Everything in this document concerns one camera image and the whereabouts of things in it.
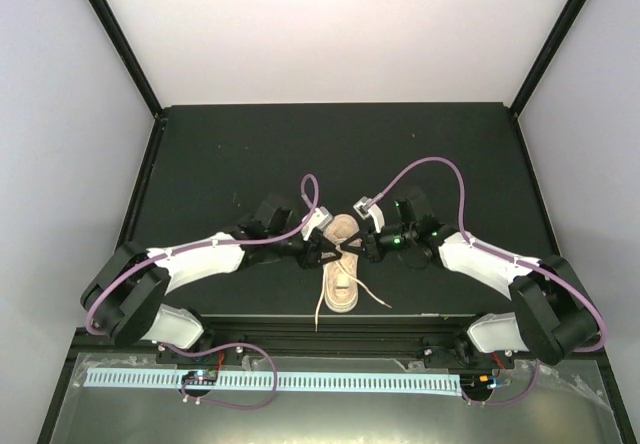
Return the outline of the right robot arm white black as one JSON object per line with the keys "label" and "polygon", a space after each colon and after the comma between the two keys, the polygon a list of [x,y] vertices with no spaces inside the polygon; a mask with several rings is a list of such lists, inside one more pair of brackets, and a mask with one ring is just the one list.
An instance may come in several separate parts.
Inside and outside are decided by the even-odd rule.
{"label": "right robot arm white black", "polygon": [[354,210],[373,225],[346,238],[341,250],[376,263],[391,252],[419,247],[428,261],[476,280],[512,304],[511,312],[485,313],[466,327],[454,343],[461,364],[476,367],[491,353],[513,351],[556,365],[601,335],[601,317],[564,258],[524,257],[465,234],[437,219],[420,189],[394,204],[399,221],[388,224],[374,199],[357,201]]}

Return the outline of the beige sneaker shoe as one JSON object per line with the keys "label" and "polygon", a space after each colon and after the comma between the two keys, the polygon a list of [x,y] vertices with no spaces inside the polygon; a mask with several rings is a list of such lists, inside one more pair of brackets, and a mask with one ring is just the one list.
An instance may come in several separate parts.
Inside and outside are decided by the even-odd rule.
{"label": "beige sneaker shoe", "polygon": [[[348,214],[337,215],[324,231],[324,236],[334,245],[341,244],[359,230],[358,222]],[[336,313],[351,311],[358,301],[358,256],[344,253],[337,261],[323,266],[321,301]]]}

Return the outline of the white shoelace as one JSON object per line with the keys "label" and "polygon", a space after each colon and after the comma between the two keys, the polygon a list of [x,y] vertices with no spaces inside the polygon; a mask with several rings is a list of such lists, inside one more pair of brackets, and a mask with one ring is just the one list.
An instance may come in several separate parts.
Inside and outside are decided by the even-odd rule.
{"label": "white shoelace", "polygon": [[315,331],[318,331],[319,316],[323,305],[334,313],[348,313],[358,304],[360,290],[363,290],[378,304],[389,309],[392,308],[357,277],[357,268],[358,257],[354,254],[343,254],[339,261],[323,265],[321,291],[314,311]]}

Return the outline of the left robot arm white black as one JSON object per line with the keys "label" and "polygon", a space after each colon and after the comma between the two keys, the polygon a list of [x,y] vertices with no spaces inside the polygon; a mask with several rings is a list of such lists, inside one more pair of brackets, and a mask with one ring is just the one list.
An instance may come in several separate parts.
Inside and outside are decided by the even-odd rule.
{"label": "left robot arm white black", "polygon": [[215,340],[199,315],[172,307],[165,297],[214,275],[236,273],[268,256],[291,257],[303,269],[340,259],[328,239],[335,217],[324,207],[300,219],[276,195],[255,213],[214,235],[169,248],[145,249],[135,242],[119,246],[80,298],[89,331],[125,347],[151,341],[179,348],[193,363],[207,361]]}

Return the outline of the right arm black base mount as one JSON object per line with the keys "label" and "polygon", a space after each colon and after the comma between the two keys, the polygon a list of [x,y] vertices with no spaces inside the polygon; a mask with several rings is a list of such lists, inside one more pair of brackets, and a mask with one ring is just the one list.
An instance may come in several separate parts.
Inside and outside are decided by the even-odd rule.
{"label": "right arm black base mount", "polygon": [[453,348],[427,345],[419,351],[421,357],[431,363],[443,363],[448,367],[459,367],[463,369],[506,369],[513,370],[514,361],[511,358],[500,358],[495,353],[464,355],[458,353]]}

